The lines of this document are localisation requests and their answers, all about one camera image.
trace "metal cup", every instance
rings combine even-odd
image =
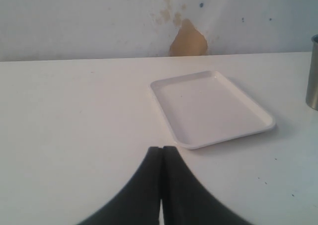
[[[306,103],[318,111],[318,35],[312,37],[314,43],[310,66]]]

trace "table surface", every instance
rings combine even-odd
[[[277,127],[198,150],[203,185],[256,225],[317,224],[310,53],[0,63],[0,224],[71,225],[107,203],[148,147],[173,145],[149,85],[218,70]]]

